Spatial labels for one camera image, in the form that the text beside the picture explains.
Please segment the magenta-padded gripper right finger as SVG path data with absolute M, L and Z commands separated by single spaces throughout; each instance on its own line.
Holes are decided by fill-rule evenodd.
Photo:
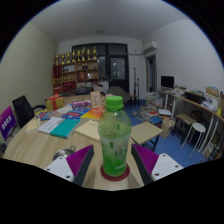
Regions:
M 164 178 L 182 169 L 182 166 L 168 154 L 156 154 L 143 146 L 132 144 L 131 154 L 135 159 L 145 185 Z

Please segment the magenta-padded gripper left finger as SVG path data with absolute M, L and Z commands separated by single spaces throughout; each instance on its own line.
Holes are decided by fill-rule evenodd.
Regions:
M 89 145 L 68 157 L 56 158 L 45 171 L 81 186 L 93 156 L 94 146 Z

